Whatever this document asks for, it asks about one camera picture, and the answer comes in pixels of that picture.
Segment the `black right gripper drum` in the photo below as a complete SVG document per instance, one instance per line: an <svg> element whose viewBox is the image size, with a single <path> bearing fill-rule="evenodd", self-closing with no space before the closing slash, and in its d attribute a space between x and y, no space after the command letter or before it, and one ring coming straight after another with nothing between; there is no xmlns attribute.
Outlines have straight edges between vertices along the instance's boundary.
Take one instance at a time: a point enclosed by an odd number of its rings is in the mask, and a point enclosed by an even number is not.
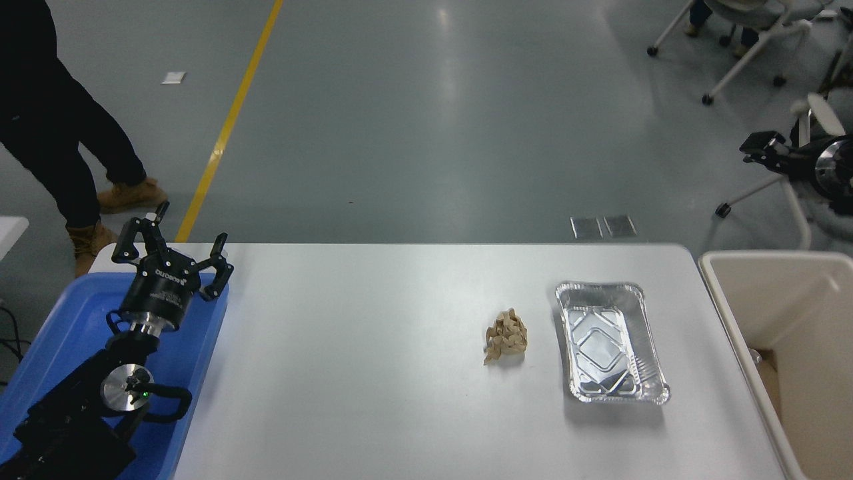
<svg viewBox="0 0 853 480"><path fill-rule="evenodd" d="M828 146L827 139L817 139L794 148L791 152L789 166L792 172L788 174L794 181L807 182L824 201L828 199L826 180L828 174L825 168L819 165L819 158Z"/></svg>

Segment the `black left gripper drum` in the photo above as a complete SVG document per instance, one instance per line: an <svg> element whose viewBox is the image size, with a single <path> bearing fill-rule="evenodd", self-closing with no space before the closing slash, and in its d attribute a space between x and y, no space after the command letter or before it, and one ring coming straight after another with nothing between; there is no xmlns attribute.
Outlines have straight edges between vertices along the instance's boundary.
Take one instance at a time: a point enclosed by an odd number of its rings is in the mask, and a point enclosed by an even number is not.
<svg viewBox="0 0 853 480"><path fill-rule="evenodd" d="M120 320L149 325L158 331L178 331L194 294L201 286L195 259L176 250L140 259L137 275L120 304Z"/></svg>

